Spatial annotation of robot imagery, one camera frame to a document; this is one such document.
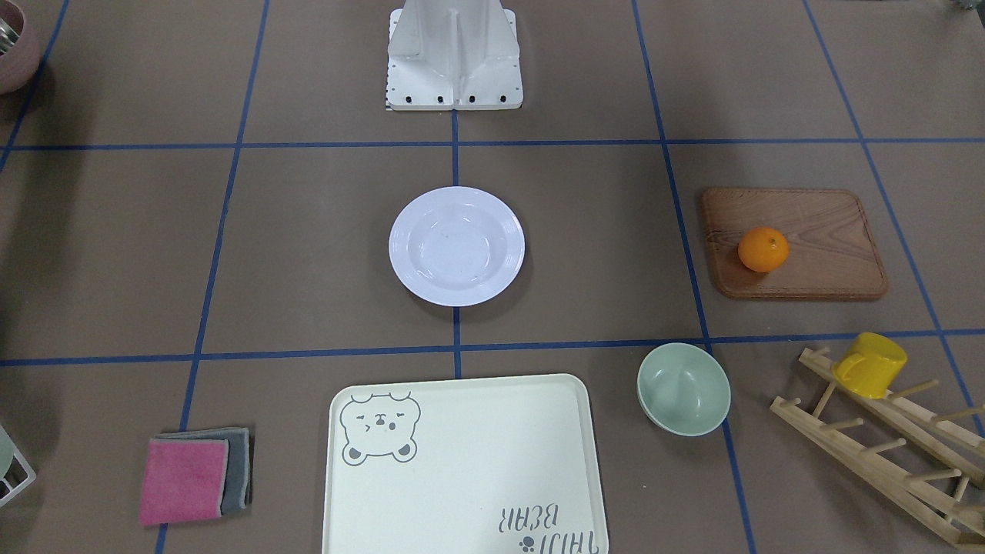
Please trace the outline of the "orange fruit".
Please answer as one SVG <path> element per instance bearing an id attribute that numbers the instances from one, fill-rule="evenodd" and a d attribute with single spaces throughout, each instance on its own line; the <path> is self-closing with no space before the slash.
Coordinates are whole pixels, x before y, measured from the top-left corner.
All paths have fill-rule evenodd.
<path id="1" fill-rule="evenodd" d="M 768 273 L 787 262 L 790 245 L 782 232 L 769 225 L 759 225 L 742 236 L 736 254 L 750 271 Z"/>

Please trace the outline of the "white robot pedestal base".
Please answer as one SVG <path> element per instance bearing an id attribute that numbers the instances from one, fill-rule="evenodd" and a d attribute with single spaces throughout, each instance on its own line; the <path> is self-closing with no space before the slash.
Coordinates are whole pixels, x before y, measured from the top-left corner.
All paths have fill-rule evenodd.
<path id="1" fill-rule="evenodd" d="M 499 1 L 406 1 L 391 11 L 390 110 L 513 110 L 524 102 L 514 11 Z"/>

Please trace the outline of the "mint green bowl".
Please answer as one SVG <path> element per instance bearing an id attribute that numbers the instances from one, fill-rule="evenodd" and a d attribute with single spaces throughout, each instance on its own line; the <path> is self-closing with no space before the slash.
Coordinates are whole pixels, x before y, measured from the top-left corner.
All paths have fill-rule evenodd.
<path id="1" fill-rule="evenodd" d="M 728 376 L 713 355 L 682 342 L 645 355 L 636 396 L 651 423 L 679 437 L 701 437 L 720 428 L 732 400 Z"/>

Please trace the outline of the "yellow mug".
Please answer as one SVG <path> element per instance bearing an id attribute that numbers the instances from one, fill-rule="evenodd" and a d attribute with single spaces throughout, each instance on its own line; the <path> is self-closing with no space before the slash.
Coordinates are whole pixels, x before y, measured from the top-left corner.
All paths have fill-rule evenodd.
<path id="1" fill-rule="evenodd" d="M 900 344 L 865 331 L 855 337 L 847 354 L 835 362 L 833 376 L 848 392 L 865 399 L 882 399 L 907 362 L 907 351 Z"/>

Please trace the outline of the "wooden cutting board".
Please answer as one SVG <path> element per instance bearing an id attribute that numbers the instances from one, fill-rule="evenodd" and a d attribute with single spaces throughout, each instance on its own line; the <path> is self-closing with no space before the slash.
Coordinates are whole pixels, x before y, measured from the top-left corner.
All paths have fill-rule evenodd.
<path id="1" fill-rule="evenodd" d="M 708 187 L 697 205 L 711 280 L 730 299 L 872 301 L 889 291 L 862 201 L 846 189 Z M 750 270 L 736 252 L 759 225 L 790 248 L 771 272 Z"/>

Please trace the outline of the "white round plate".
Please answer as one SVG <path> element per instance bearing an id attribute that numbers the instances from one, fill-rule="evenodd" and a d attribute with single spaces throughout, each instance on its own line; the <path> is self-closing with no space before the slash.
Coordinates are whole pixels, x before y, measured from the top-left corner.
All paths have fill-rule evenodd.
<path id="1" fill-rule="evenodd" d="M 503 200 L 459 185 L 423 193 L 405 206 L 392 225 L 388 250 L 392 270 L 416 297 L 472 306 L 513 284 L 526 236 Z"/>

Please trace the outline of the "grey cloth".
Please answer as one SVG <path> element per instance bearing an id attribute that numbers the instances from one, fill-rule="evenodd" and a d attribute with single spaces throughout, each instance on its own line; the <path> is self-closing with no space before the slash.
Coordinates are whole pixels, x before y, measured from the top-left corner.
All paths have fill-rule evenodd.
<path id="1" fill-rule="evenodd" d="M 225 490 L 221 505 L 222 515 L 219 518 L 246 508 L 250 487 L 249 429 L 225 427 L 192 432 L 166 432 L 154 439 L 225 439 L 229 443 L 229 457 L 228 463 L 226 463 Z"/>

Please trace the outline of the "cream bear tray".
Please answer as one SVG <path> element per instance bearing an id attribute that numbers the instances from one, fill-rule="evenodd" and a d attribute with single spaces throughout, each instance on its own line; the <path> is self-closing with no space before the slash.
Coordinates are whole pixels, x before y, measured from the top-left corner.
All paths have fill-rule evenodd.
<path id="1" fill-rule="evenodd" d="M 608 553 L 570 374 L 358 385 L 331 402 L 324 553 Z"/>

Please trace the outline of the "pink cloth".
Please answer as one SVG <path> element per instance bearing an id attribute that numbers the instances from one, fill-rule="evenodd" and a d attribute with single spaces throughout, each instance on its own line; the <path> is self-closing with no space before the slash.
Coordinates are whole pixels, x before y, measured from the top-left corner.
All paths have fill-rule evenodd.
<path id="1" fill-rule="evenodd" d="M 228 457 L 225 439 L 151 439 L 139 509 L 141 526 L 219 518 Z"/>

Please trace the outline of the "pink bowl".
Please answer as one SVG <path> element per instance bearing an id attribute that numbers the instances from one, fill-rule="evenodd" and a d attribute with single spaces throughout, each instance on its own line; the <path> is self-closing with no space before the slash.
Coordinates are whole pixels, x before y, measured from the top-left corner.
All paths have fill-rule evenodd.
<path id="1" fill-rule="evenodd" d="M 38 72 L 42 49 L 29 15 L 11 1 L 1 1 L 1 95 L 24 88 Z"/>

